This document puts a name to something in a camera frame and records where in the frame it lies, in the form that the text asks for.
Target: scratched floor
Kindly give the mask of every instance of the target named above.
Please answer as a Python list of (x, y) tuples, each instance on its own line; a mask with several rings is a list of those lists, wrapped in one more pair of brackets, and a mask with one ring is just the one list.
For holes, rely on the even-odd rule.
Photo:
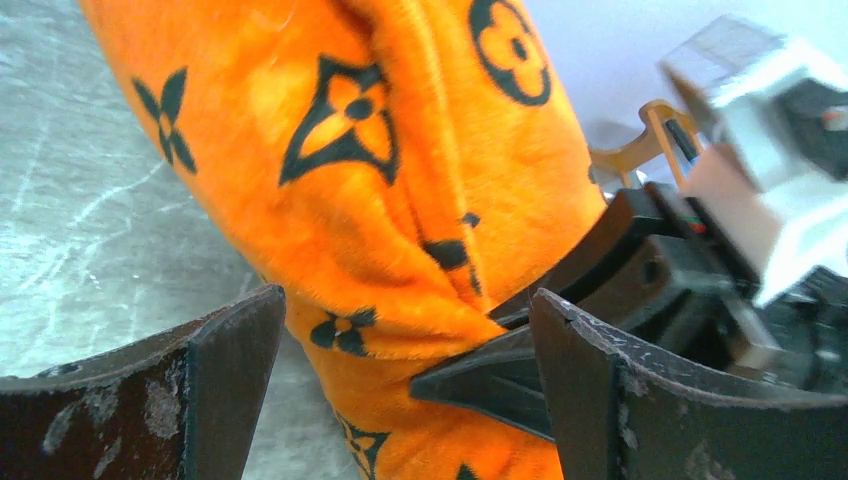
[[(0, 376), (196, 318), (257, 285), (142, 135), (74, 0), (0, 0)], [(355, 479), (286, 337), (245, 480)]]

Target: white wall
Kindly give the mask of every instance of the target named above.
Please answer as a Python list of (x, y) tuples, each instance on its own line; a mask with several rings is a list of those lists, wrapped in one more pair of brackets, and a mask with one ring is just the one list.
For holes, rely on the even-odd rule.
[(676, 100), (656, 67), (711, 20), (736, 13), (798, 34), (848, 68), (848, 0), (525, 0), (589, 142), (642, 130), (648, 100)]

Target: white robot part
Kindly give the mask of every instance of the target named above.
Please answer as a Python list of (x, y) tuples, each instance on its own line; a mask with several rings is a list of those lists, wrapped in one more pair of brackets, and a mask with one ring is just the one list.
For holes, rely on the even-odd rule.
[[(807, 163), (774, 100), (804, 79), (848, 89), (841, 66), (801, 38), (724, 16), (669, 53), (661, 68), (701, 130), (730, 143), (745, 175), (767, 191)], [(838, 129), (845, 114), (828, 116)]]
[(760, 276), (762, 307), (818, 266), (848, 276), (848, 183), (812, 165), (761, 192), (727, 145), (709, 147), (681, 194), (697, 198)]

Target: black flower pattern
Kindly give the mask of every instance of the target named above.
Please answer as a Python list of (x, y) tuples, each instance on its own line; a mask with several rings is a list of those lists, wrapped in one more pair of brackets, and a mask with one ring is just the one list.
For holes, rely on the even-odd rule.
[(386, 443), (386, 439), (389, 438), (389, 434), (360, 430), (338, 413), (336, 413), (336, 418), (344, 429), (348, 448), (353, 454), (356, 464), (359, 465), (365, 478), (375, 480), (377, 478), (377, 455), (380, 453), (383, 444)]
[(315, 97), (286, 150), (279, 184), (340, 162), (370, 165), (393, 184), (398, 145), (385, 102), (376, 64), (359, 68), (321, 56)]
[(326, 321), (312, 329), (312, 343), (321, 348), (338, 350), (357, 357), (368, 356), (361, 329), (374, 326), (377, 311), (373, 308), (360, 310), (346, 318), (340, 318), (334, 313), (327, 315)]
[(153, 95), (153, 91), (139, 78), (133, 78), (132, 83), (138, 93), (145, 110), (156, 121), (159, 126), (159, 146), (168, 163), (174, 164), (174, 156), (179, 159), (183, 167), (191, 173), (197, 173), (194, 157), (185, 141), (182, 133), (176, 126), (180, 107), (183, 103), (185, 93), (187, 68), (181, 68), (174, 72), (165, 81), (159, 100)]
[(475, 0), (469, 13), (477, 55), (497, 86), (513, 100), (544, 105), (550, 68), (530, 24), (507, 0)]
[(459, 467), (459, 473), (456, 474), (456, 480), (477, 480), (477, 475), (468, 465), (463, 464)]

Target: orange fuzzy fabric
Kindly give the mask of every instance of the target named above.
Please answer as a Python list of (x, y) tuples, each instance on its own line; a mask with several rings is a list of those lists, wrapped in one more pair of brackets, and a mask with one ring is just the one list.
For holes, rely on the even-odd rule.
[(151, 140), (285, 288), (363, 478), (561, 478), (552, 443), (408, 394), (604, 208), (520, 2), (81, 4)]

